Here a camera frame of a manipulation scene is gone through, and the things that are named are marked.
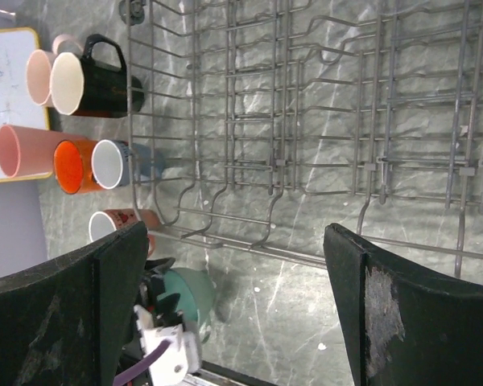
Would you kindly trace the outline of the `blue printed mug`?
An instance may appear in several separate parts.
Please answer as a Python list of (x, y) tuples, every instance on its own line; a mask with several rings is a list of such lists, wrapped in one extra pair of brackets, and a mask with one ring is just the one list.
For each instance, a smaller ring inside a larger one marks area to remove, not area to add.
[(113, 190), (128, 186), (132, 179), (139, 182), (160, 179), (166, 161), (159, 150), (149, 146), (103, 139), (93, 148), (91, 166), (97, 184)]

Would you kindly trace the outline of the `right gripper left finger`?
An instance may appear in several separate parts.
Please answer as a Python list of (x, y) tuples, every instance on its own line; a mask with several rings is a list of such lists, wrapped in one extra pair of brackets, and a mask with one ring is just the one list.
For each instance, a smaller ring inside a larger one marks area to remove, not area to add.
[(0, 385), (111, 385), (148, 252), (133, 223), (0, 278)]

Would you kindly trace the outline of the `black faceted mug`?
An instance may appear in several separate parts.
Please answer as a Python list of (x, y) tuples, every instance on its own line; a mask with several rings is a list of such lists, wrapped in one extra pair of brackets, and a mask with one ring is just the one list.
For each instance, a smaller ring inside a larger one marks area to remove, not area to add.
[[(118, 67), (95, 60), (93, 49), (110, 45), (118, 55)], [(121, 47), (101, 34), (85, 40), (81, 55), (61, 53), (52, 65), (49, 88), (53, 107), (65, 116), (125, 117), (138, 112), (146, 100), (142, 81), (127, 73)]]

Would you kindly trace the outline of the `tall pink tumbler cup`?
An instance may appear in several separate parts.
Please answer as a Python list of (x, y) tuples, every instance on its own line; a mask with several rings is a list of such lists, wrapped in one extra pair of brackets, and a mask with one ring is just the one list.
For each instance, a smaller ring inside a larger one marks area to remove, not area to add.
[(18, 125), (0, 127), (0, 168), (7, 178), (26, 178), (53, 173), (53, 156), (62, 141), (87, 137)]

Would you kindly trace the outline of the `mint green mug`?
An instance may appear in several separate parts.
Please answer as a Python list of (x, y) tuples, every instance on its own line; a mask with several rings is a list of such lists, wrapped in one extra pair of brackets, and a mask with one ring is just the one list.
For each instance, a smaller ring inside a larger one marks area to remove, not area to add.
[(211, 313), (216, 298), (212, 279), (205, 269), (169, 269), (163, 276), (163, 291), (155, 296), (156, 309), (182, 311), (185, 321), (195, 322), (200, 340), (207, 343), (211, 334)]

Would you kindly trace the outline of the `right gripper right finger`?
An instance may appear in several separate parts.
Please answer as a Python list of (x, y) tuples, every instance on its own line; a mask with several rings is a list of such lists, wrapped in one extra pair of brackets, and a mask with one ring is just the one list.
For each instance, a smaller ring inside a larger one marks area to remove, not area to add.
[(483, 385), (483, 285), (438, 273), (340, 224), (324, 255), (357, 385)]

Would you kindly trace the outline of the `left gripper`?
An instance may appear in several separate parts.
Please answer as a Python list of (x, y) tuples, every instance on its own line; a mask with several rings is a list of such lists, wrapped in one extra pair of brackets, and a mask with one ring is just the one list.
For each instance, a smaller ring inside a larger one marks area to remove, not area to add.
[[(156, 309), (157, 301), (155, 296), (163, 291), (162, 276), (174, 263), (175, 259), (172, 257), (148, 261), (138, 288), (138, 296), (134, 305), (142, 306), (148, 310), (156, 326), (172, 326), (184, 320), (180, 311), (164, 310), (160, 314), (160, 309)], [(122, 383), (124, 385), (153, 385), (147, 370), (151, 363), (151, 357), (143, 357), (136, 320), (136, 315), (133, 312), (131, 322), (132, 338), (124, 346), (122, 354)]]

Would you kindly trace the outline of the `orange enamel mug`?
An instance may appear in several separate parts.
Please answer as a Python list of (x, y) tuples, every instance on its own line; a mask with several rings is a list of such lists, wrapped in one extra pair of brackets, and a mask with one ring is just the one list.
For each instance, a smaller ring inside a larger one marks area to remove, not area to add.
[(56, 180), (63, 192), (69, 195), (101, 191), (92, 170), (94, 140), (65, 140), (58, 144), (53, 156)]

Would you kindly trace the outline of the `salmon printed mug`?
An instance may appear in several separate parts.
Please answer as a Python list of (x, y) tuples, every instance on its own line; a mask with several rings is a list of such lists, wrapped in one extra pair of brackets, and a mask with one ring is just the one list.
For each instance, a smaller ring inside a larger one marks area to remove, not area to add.
[(139, 209), (138, 213), (141, 219), (137, 217), (134, 209), (129, 208), (94, 212), (88, 224), (89, 239), (92, 242), (97, 241), (138, 221), (142, 221), (148, 228), (157, 228), (160, 225), (159, 217), (152, 210)]

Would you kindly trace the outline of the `light pink mug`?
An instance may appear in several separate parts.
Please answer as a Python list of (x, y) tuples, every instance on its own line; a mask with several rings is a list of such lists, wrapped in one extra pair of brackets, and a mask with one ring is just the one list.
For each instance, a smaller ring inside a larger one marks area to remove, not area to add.
[(53, 107), (52, 94), (50, 90), (50, 75), (57, 56), (61, 53), (61, 46), (70, 43), (77, 48), (78, 52), (83, 51), (79, 40), (68, 34), (57, 35), (52, 42), (52, 49), (44, 51), (34, 50), (26, 65), (26, 86), (31, 100), (38, 106)]

